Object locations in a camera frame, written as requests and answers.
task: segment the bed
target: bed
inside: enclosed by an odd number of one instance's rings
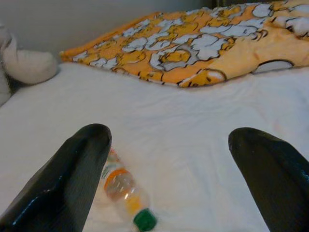
[[[309,159],[309,68],[179,89],[64,63],[0,108],[0,212],[79,128],[102,123],[149,193],[158,232],[266,232],[228,149],[238,127],[267,131]],[[85,232],[127,232],[99,187]]]

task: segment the water bottle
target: water bottle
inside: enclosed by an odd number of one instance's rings
[[[107,196],[114,202],[123,220],[133,222],[140,232],[155,227],[157,220],[149,209],[147,194],[136,184],[113,148],[108,154],[101,180]]]

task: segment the gray wall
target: gray wall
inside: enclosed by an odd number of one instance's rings
[[[210,0],[1,0],[0,19],[25,49],[76,47],[155,11],[208,6]]]

